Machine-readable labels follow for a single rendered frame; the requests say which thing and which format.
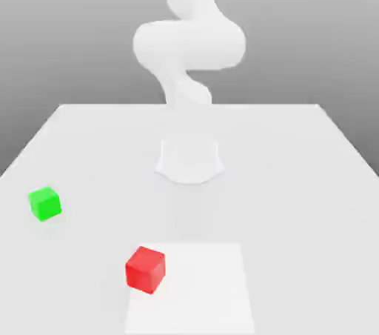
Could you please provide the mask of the small green cube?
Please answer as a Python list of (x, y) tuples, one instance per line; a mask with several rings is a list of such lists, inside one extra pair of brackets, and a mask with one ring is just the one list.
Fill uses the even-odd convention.
[(51, 187), (32, 191), (28, 199), (32, 213), (41, 222), (62, 212), (59, 195)]

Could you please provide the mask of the small red cube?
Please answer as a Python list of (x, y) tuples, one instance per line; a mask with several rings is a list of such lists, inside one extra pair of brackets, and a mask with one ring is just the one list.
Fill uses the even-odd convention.
[(153, 294), (166, 275), (165, 254), (140, 246), (125, 265), (127, 285)]

